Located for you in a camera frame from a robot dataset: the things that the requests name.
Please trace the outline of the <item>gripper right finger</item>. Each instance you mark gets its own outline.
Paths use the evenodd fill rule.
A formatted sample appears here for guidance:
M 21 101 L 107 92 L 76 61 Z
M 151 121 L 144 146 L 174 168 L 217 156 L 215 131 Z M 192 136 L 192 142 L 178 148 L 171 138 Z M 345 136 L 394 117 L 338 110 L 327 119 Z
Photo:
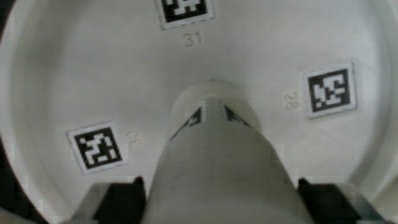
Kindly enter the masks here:
M 380 224 L 380 213 L 352 185 L 300 178 L 297 192 L 316 224 Z

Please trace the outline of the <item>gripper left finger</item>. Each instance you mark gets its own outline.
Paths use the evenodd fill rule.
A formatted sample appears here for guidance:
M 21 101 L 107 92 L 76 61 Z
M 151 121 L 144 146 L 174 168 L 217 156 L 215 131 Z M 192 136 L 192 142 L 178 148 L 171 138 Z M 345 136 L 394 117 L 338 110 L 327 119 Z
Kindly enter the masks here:
M 140 224 L 146 208 L 144 179 L 128 183 L 94 183 L 69 224 Z

